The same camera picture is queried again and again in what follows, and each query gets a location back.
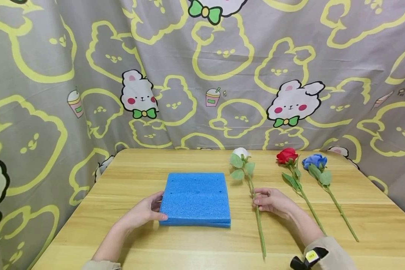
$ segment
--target wooden table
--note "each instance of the wooden table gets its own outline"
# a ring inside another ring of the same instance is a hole
[[[123,248],[126,269],[290,269],[299,247],[278,218],[262,214],[267,258],[261,255],[257,222],[247,185],[233,185],[230,150],[121,151],[52,241],[33,269],[80,269],[97,250],[111,225],[144,197],[165,188],[170,172],[223,172],[231,208],[231,229],[159,227],[148,224],[132,233]],[[251,151],[256,187],[276,187],[308,210],[281,178],[278,151]],[[311,152],[303,151],[301,158]],[[343,156],[328,156],[331,190],[342,204],[357,243],[330,196],[301,168],[302,185],[328,235],[348,251],[360,270],[405,269],[405,213]]]

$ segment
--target blue rose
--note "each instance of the blue rose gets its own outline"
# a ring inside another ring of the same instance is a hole
[[[321,154],[313,154],[306,157],[301,162],[304,165],[304,169],[307,170],[310,164],[314,164],[320,170],[323,170],[327,164],[327,157],[323,157]]]

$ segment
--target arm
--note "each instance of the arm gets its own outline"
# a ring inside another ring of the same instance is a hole
[[[328,251],[313,270],[357,270],[353,260],[336,240],[325,236],[316,222],[290,198],[275,188],[256,188],[255,193],[259,194],[253,200],[253,206],[286,219],[306,247],[304,254],[316,247]]]
[[[165,214],[159,213],[163,194],[164,192],[160,191],[143,199],[121,217],[106,234],[91,261],[86,262],[82,269],[120,270],[117,261],[128,234],[148,221],[168,219]]]
[[[91,260],[117,262],[123,243],[130,232],[131,230],[128,231],[121,224],[114,224]]]
[[[316,239],[325,236],[308,213],[296,204],[292,205],[291,210],[288,212],[288,220],[290,227],[300,236],[305,247],[316,241]]]

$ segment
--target black camera strap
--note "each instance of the black camera strap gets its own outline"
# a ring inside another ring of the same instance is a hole
[[[290,267],[293,270],[310,270],[317,262],[327,256],[328,253],[325,248],[316,247],[305,254],[303,262],[299,257],[295,256],[290,263]]]

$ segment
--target cartoon drink cup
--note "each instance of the cartoon drink cup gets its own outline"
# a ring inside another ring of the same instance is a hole
[[[80,118],[84,114],[80,93],[78,93],[77,90],[74,90],[71,93],[69,93],[68,104],[70,108],[72,108],[77,118]]]
[[[218,87],[217,89],[209,89],[207,93],[205,93],[205,105],[207,107],[216,107],[220,96],[221,96],[220,87]]]

